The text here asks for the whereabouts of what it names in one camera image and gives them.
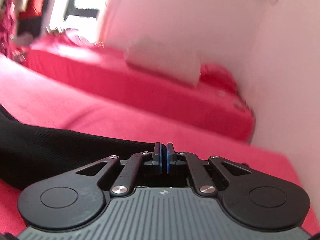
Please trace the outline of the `dark framed window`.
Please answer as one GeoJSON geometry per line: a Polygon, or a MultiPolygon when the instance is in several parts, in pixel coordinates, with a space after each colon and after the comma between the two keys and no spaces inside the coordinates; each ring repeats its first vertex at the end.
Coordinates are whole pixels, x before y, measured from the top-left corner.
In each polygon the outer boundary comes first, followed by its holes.
{"type": "Polygon", "coordinates": [[[66,21],[69,16],[97,18],[98,8],[98,0],[68,0],[63,19],[66,21]]]}

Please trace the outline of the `red cushion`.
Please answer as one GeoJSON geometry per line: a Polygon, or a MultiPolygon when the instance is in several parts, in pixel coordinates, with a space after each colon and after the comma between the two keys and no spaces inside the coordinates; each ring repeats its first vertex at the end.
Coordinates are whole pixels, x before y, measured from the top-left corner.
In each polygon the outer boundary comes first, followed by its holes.
{"type": "Polygon", "coordinates": [[[238,95],[236,80],[226,68],[218,64],[203,64],[200,81],[230,94],[238,95]]]}

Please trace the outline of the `red bed blanket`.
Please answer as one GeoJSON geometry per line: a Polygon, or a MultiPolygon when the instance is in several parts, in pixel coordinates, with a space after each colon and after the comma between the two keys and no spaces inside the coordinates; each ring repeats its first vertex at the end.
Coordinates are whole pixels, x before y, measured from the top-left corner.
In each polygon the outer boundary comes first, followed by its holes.
{"type": "Polygon", "coordinates": [[[36,74],[4,56],[1,57],[1,104],[26,124],[134,141],[172,142],[176,150],[195,153],[203,159],[217,154],[299,184],[293,166],[283,155],[99,100],[36,74]]]}

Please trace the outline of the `hanging clothes rack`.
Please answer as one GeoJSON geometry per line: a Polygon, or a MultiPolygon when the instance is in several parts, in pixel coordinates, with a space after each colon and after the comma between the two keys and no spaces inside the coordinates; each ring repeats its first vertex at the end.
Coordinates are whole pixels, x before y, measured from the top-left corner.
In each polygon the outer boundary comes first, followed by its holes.
{"type": "Polygon", "coordinates": [[[49,0],[1,0],[1,54],[13,59],[40,36],[49,0]]]}

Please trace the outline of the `white pillow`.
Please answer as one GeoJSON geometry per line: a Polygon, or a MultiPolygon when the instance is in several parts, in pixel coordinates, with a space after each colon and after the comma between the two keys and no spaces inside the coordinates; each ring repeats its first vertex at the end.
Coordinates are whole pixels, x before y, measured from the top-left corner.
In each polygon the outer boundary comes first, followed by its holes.
{"type": "Polygon", "coordinates": [[[189,86],[196,87],[199,83],[201,60],[194,50],[141,39],[128,46],[125,60],[133,66],[189,86]]]}

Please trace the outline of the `red side mattress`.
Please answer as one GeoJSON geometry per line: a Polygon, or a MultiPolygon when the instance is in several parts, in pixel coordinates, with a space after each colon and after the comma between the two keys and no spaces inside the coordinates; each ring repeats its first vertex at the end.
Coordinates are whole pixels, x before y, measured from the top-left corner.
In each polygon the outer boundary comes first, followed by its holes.
{"type": "Polygon", "coordinates": [[[30,46],[25,65],[86,92],[211,132],[249,141],[253,112],[240,98],[199,81],[188,87],[139,70],[120,50],[89,43],[75,30],[44,35],[30,46]]]}

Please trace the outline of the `black pants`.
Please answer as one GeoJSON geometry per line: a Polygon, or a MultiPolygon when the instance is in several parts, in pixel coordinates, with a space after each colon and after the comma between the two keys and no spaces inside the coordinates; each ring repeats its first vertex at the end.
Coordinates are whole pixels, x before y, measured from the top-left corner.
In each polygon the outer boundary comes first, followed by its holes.
{"type": "Polygon", "coordinates": [[[23,190],[97,160],[153,151],[155,144],[27,125],[1,108],[1,180],[23,190]]]}

